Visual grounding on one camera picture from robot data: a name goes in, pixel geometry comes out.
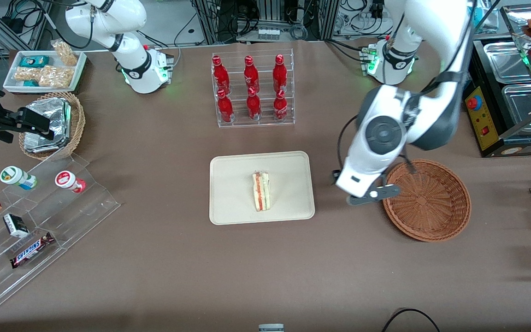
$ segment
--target yogurt bottle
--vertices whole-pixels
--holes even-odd
[[[57,174],[57,177],[55,177],[54,182],[57,184],[57,186],[71,190],[73,193],[80,193],[83,190],[85,190],[85,187],[87,184],[82,179],[75,176],[75,174],[72,174],[69,171],[62,171]]]
[[[7,166],[1,171],[1,182],[5,184],[17,185],[18,187],[30,190],[36,187],[38,179],[35,176],[24,172],[21,168],[16,166]]]

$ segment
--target acrylic bottle rack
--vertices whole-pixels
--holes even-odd
[[[9,185],[0,192],[0,305],[120,206],[105,187],[95,182],[87,164],[76,154],[51,155],[28,172],[38,179],[34,189]],[[85,191],[76,194],[57,187],[54,178],[63,170],[84,179]],[[7,213],[21,217],[30,234],[22,239],[10,236],[3,221]],[[12,269],[9,259],[48,232],[55,242]]]
[[[286,83],[286,102],[288,103],[287,115],[284,121],[274,119],[274,65],[276,64],[276,55],[284,55],[284,65],[286,66],[287,83]],[[223,52],[213,53],[219,55],[223,65],[228,71],[230,79],[230,101],[232,102],[235,120],[227,123],[221,119],[218,111],[217,82],[212,76],[212,88],[214,95],[214,105],[217,110],[217,122],[221,128],[242,127],[242,126],[261,126],[261,125],[293,125],[295,124],[295,57],[292,48],[283,50],[266,50],[266,51],[241,51],[241,52]],[[260,92],[257,94],[261,102],[261,119],[254,121],[249,117],[247,110],[247,85],[245,84],[245,57],[251,55],[257,72],[259,74]]]

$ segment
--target red bottle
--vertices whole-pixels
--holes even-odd
[[[232,103],[227,97],[224,89],[218,89],[218,110],[221,112],[221,119],[224,122],[233,122],[235,120],[235,114],[232,111]]]
[[[261,119],[261,102],[260,98],[257,96],[255,88],[251,87],[247,90],[247,109],[249,110],[249,117],[251,120]]]
[[[251,55],[247,55],[245,57],[245,71],[243,72],[245,75],[245,83],[247,84],[248,88],[255,88],[255,92],[260,92],[260,79],[257,74],[257,68],[255,68],[255,65],[253,65],[253,57]]]
[[[286,91],[286,66],[284,66],[284,55],[276,55],[276,65],[274,66],[274,92],[281,89]]]
[[[225,93],[229,95],[230,79],[228,78],[228,71],[221,61],[221,57],[218,55],[213,56],[212,64],[214,65],[214,78],[217,80],[218,88],[225,90]]]
[[[276,94],[276,100],[274,100],[274,118],[278,121],[286,119],[287,108],[288,103],[284,97],[284,90],[280,90]]]

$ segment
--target wicker basket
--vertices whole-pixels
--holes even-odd
[[[412,161],[388,174],[388,183],[401,187],[398,196],[382,201],[388,217],[405,234],[425,242],[450,240],[470,219],[470,196],[466,186],[446,166],[431,160]]]
[[[79,99],[77,99],[77,97],[75,97],[75,95],[70,92],[47,93],[46,95],[38,98],[38,100],[41,101],[42,99],[48,99],[53,97],[65,98],[71,105],[71,141],[69,141],[69,143],[65,145],[65,147],[63,147],[61,150],[58,150],[57,153],[57,156],[59,157],[67,157],[68,155],[71,155],[73,151],[75,151],[77,145],[79,144],[79,141],[81,140],[83,128],[85,127],[85,114],[83,113],[83,107],[81,106]],[[19,148],[28,157],[32,157],[38,160],[45,160],[51,154],[57,152],[47,151],[45,153],[28,153],[28,151],[24,149],[24,138],[24,133],[19,134]]]

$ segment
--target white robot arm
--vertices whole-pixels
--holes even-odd
[[[72,31],[89,38],[112,52],[126,82],[138,93],[150,93],[171,81],[169,63],[164,53],[145,50],[132,32],[145,26],[147,13],[139,0],[85,0],[89,6],[75,6],[65,11]]]
[[[382,85],[366,95],[356,120],[358,132],[336,182],[358,198],[375,190],[372,185],[405,144],[430,150],[448,143],[458,126],[462,71],[470,61],[472,25],[466,0],[385,0],[385,4],[393,18],[402,19],[393,39],[383,46],[384,61],[376,71],[384,76],[382,82],[399,83],[405,78],[407,67],[397,64],[413,58],[421,38],[445,64],[421,93]],[[435,97],[425,96],[433,89]]]

